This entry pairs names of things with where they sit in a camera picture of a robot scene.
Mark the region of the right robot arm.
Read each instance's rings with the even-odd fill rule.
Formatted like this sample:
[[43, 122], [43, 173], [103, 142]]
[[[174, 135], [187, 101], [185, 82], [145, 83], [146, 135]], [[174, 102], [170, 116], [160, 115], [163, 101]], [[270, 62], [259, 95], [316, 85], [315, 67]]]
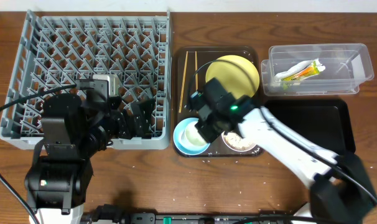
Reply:
[[361, 223], [377, 207], [377, 194], [361, 159], [320, 147], [279, 121], [254, 98], [235, 98], [213, 78], [202, 90], [187, 90], [198, 132], [213, 142], [223, 131], [253, 140], [285, 165], [309, 190], [309, 202], [293, 215], [269, 220], [291, 223]]

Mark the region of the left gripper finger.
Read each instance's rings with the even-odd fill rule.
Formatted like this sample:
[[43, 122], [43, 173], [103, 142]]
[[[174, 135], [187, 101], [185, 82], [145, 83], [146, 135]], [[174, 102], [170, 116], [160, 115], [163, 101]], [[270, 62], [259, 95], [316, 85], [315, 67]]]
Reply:
[[124, 124], [121, 128], [122, 139], [132, 139], [133, 137], [150, 138], [149, 121], [146, 112], [142, 109], [135, 110], [132, 115], [128, 115], [127, 110], [122, 110]]
[[155, 99], [147, 99], [135, 103], [135, 128], [137, 134], [150, 134], [151, 116], [155, 107]]

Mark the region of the light blue bowl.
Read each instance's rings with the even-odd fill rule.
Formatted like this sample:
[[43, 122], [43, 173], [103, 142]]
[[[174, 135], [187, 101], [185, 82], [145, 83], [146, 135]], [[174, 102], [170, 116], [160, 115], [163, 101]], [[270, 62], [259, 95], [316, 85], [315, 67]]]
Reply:
[[176, 148], [185, 155], [196, 156], [205, 152], [210, 143], [199, 135], [195, 125], [198, 118], [186, 118], [180, 121], [174, 129], [173, 140]]

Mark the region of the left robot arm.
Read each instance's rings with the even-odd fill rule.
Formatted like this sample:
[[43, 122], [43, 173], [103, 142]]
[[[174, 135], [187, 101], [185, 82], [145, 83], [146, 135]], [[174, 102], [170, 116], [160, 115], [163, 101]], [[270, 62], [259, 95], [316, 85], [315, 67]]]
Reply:
[[133, 112], [120, 110], [122, 99], [87, 92], [86, 100], [72, 93], [44, 102], [44, 138], [34, 149], [25, 177], [31, 223], [79, 223], [86, 190], [93, 175], [91, 157], [113, 145], [114, 139], [149, 138], [154, 99], [132, 104]]

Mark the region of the pink white bowl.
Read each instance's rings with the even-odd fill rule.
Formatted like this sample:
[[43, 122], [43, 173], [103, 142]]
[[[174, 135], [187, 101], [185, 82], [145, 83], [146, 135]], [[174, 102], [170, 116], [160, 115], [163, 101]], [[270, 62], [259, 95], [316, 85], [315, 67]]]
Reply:
[[237, 152], [246, 152], [251, 150], [256, 143], [248, 138], [241, 138], [234, 132], [223, 132], [221, 134], [223, 142], [232, 150]]

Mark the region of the green orange snack wrapper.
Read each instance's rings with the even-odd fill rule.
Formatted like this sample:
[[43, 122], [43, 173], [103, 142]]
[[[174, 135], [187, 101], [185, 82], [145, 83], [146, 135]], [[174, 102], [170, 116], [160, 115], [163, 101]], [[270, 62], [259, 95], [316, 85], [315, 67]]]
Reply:
[[310, 65], [306, 66], [301, 71], [283, 78], [282, 81], [288, 82], [288, 81], [305, 80], [306, 78], [312, 77], [314, 75], [318, 75], [319, 73], [320, 73], [320, 70], [318, 69], [316, 62], [313, 61]]

